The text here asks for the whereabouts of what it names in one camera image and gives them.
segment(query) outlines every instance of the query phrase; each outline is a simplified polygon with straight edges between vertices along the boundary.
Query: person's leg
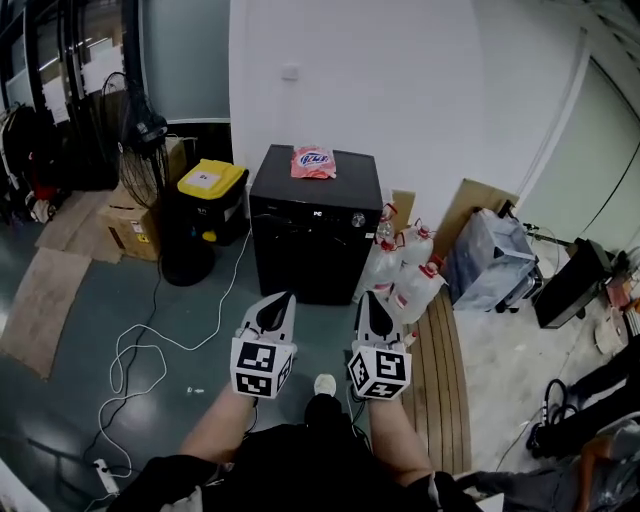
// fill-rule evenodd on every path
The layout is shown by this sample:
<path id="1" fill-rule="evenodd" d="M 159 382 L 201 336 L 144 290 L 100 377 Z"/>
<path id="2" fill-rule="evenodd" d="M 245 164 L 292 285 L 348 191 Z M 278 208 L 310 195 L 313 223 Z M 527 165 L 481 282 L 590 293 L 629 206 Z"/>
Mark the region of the person's leg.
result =
<path id="1" fill-rule="evenodd" d="M 626 379 L 629 373 L 638 366 L 639 361 L 640 339 L 635 337 L 611 361 L 571 386 L 569 392 L 584 401 Z"/>
<path id="2" fill-rule="evenodd" d="M 304 411 L 304 422 L 310 428 L 333 426 L 342 417 L 340 401 L 331 395 L 316 395 Z"/>
<path id="3" fill-rule="evenodd" d="M 504 494 L 505 510 L 554 510 L 561 473 L 546 468 L 531 473 L 476 473 L 475 488 L 486 495 Z"/>
<path id="4" fill-rule="evenodd" d="M 600 429 L 640 410 L 640 396 L 626 386 L 556 425 L 542 426 L 535 441 L 544 457 L 577 454 Z"/>
<path id="5" fill-rule="evenodd" d="M 311 429 L 340 429 L 349 426 L 348 418 L 342 413 L 342 405 L 335 398 L 336 380 L 333 375 L 322 373 L 313 385 L 315 396 L 307 404 L 304 422 Z"/>
<path id="6" fill-rule="evenodd" d="M 433 473 L 427 449 L 400 400 L 369 400 L 373 454 L 403 486 Z"/>
<path id="7" fill-rule="evenodd" d="M 181 455 L 192 455 L 216 464 L 231 462 L 242 443 L 254 398 L 240 395 L 227 384 L 180 448 Z"/>

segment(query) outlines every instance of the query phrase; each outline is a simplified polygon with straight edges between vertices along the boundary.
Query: white wall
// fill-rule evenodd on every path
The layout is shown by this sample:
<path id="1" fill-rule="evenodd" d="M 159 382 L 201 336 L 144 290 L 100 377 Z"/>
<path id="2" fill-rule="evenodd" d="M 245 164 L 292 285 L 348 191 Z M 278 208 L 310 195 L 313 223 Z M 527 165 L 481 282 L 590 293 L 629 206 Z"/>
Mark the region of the white wall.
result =
<path id="1" fill-rule="evenodd" d="M 484 62 L 484 181 L 521 194 L 565 107 L 580 27 L 539 0 L 473 2 Z"/>
<path id="2" fill-rule="evenodd" d="M 518 192 L 576 59 L 579 29 L 556 18 L 538 0 L 234 0 L 234 158 L 257 171 L 271 143 L 373 154 L 431 226 L 462 178 Z"/>

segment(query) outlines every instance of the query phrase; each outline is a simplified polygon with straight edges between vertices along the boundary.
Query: black speaker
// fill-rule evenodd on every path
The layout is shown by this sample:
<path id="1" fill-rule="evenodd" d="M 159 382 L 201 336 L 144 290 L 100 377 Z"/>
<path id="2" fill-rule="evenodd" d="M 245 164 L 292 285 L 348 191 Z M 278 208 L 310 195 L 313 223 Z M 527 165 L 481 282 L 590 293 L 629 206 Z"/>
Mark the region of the black speaker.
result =
<path id="1" fill-rule="evenodd" d="M 581 241 L 573 258 L 533 299 L 540 327 L 562 327 L 598 295 L 612 275 L 602 246 L 592 240 Z"/>

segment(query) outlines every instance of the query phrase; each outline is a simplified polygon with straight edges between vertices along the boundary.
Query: white cable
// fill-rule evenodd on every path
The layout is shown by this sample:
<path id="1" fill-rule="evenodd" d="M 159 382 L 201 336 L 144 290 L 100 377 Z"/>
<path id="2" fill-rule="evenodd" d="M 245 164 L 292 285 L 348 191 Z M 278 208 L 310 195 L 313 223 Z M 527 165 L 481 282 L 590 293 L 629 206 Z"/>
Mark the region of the white cable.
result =
<path id="1" fill-rule="evenodd" d="M 128 351 L 131 350 L 132 348 L 153 348 L 155 350 L 158 351 L 158 353 L 160 354 L 160 359 L 162 360 L 162 366 L 164 368 L 162 375 L 160 376 L 160 378 L 158 378 L 158 380 L 156 380 L 149 389 L 147 389 L 146 391 L 138 391 L 136 393 L 131 393 L 129 395 L 126 396 L 115 396 L 113 398 L 110 398 L 109 400 L 107 400 L 105 403 L 102 404 L 102 406 L 100 407 L 100 410 L 98 411 L 98 427 L 100 429 L 101 434 L 105 437 L 105 439 L 107 441 L 109 441 L 109 443 L 111 443 L 113 446 L 115 446 L 118 450 L 120 450 L 124 456 L 127 458 L 127 466 L 129 467 L 129 472 L 125 475 L 116 475 L 112 473 L 113 478 L 129 478 L 131 476 L 131 474 L 133 473 L 132 471 L 132 464 L 131 464 L 131 457 L 129 456 L 129 454 L 127 453 L 127 451 L 122 448 L 122 446 L 120 446 L 118 443 L 116 443 L 113 439 L 111 439 L 107 433 L 103 430 L 102 428 L 102 411 L 104 410 L 104 408 L 109 405 L 112 402 L 122 402 L 124 400 L 128 400 L 129 398 L 133 398 L 136 396 L 141 396 L 141 395 L 146 395 L 147 393 L 150 393 L 151 391 L 153 391 L 153 389 L 160 384 L 160 382 L 162 382 L 162 380 L 167 376 L 167 362 L 164 358 L 164 354 L 162 352 L 162 349 L 158 346 L 158 345 L 130 345 L 127 348 L 125 348 L 124 350 L 120 351 L 120 340 L 126 336 L 127 334 L 129 334 L 131 331 L 133 331 L 134 329 L 137 328 L 142 328 L 142 329 L 146 329 L 148 331 L 151 331 L 152 333 L 156 334 L 158 337 L 162 338 L 165 341 L 168 341 L 170 343 L 173 343 L 174 345 L 176 345 L 177 347 L 181 348 L 182 350 L 186 350 L 187 352 L 193 352 L 195 350 L 198 350 L 200 347 L 202 347 L 207 341 L 209 341 L 211 338 L 213 338 L 214 336 L 216 336 L 218 334 L 218 332 L 220 331 L 220 324 L 222 321 L 222 303 L 224 302 L 224 300 L 227 298 L 227 295 L 229 295 L 229 293 L 231 292 L 231 289 L 233 288 L 233 285 L 236 281 L 236 275 L 238 274 L 238 265 L 240 264 L 240 260 L 242 259 L 242 256 L 244 254 L 244 250 L 247 247 L 247 242 L 249 241 L 249 237 L 251 236 L 251 230 L 249 230 L 249 233 L 247 233 L 247 237 L 244 239 L 244 243 L 242 244 L 242 250 L 240 251 L 240 256 L 238 256 L 238 259 L 236 261 L 236 265 L 233 269 L 233 277 L 231 279 L 231 283 L 229 284 L 229 288 L 227 288 L 227 291 L 224 293 L 224 295 L 222 296 L 222 298 L 220 299 L 220 302 L 218 304 L 218 326 L 216 327 L 216 330 L 213 332 L 213 334 L 211 334 L 210 336 L 208 336 L 207 338 L 205 338 L 203 341 L 201 341 L 200 343 L 198 343 L 195 347 L 185 347 L 184 345 L 181 345 L 180 343 L 172 340 L 171 338 L 167 338 L 166 336 L 163 336 L 162 334 L 160 334 L 158 331 L 156 331 L 155 329 L 152 329 L 151 327 L 144 325 L 144 324 L 135 324 L 132 325 L 131 327 L 129 327 L 126 331 L 124 331 L 120 336 L 118 336 L 118 340 L 116 341 L 116 358 L 113 360 L 113 362 L 111 363 L 111 366 L 109 367 L 109 383 L 111 384 L 111 390 L 117 395 L 119 393 L 122 392 L 122 389 L 124 387 L 124 379 L 125 379 L 125 374 L 124 374 L 124 369 L 122 367 L 122 361 L 120 360 L 120 358 Z M 113 384 L 113 367 L 115 365 L 118 365 L 118 371 L 120 373 L 120 385 L 116 388 L 116 386 Z"/>
<path id="2" fill-rule="evenodd" d="M 544 226 L 539 226 L 538 230 L 540 229 L 544 229 L 545 231 L 547 231 L 549 234 L 551 234 L 551 238 L 553 238 L 555 240 L 556 243 L 556 269 L 553 272 L 553 275 L 557 275 L 558 270 L 560 269 L 560 244 L 558 243 L 558 237 L 553 233 L 553 231 L 551 231 L 549 228 L 545 228 Z"/>
<path id="3" fill-rule="evenodd" d="M 91 507 L 93 507 L 96 503 L 98 503 L 99 501 L 104 501 L 104 500 L 110 498 L 111 496 L 117 496 L 117 494 L 112 492 L 112 493 L 107 494 L 104 498 L 96 498 L 95 500 L 92 500 L 91 503 L 89 503 L 89 506 L 84 509 L 84 512 L 89 512 Z"/>

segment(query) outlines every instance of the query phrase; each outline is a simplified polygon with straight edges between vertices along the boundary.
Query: sticker label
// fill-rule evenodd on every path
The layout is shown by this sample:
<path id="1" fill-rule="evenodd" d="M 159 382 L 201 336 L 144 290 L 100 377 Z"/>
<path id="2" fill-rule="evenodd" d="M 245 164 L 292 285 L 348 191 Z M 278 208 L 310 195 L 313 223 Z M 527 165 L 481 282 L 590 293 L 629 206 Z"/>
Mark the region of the sticker label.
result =
<path id="1" fill-rule="evenodd" d="M 211 174 L 210 172 L 198 171 L 194 172 L 189 178 L 187 178 L 187 185 L 192 185 L 194 187 L 203 188 L 205 190 L 213 187 L 220 176 L 217 174 Z"/>
<path id="2" fill-rule="evenodd" d="M 302 167 L 314 167 L 321 165 L 329 161 L 329 155 L 326 153 L 320 153 L 319 151 L 307 151 L 302 153 L 298 162 Z"/>
<path id="3" fill-rule="evenodd" d="M 144 229 L 142 229 L 142 226 L 140 225 L 140 223 L 135 220 L 131 221 L 131 227 L 136 233 L 144 233 Z"/>
<path id="4" fill-rule="evenodd" d="M 240 206 L 240 202 L 242 201 L 242 197 L 240 197 L 238 199 L 238 202 L 236 204 L 234 204 L 231 208 L 227 208 L 224 211 L 224 221 L 225 222 L 229 222 L 229 219 L 231 218 L 231 216 L 236 213 L 236 210 L 238 209 L 238 206 Z"/>

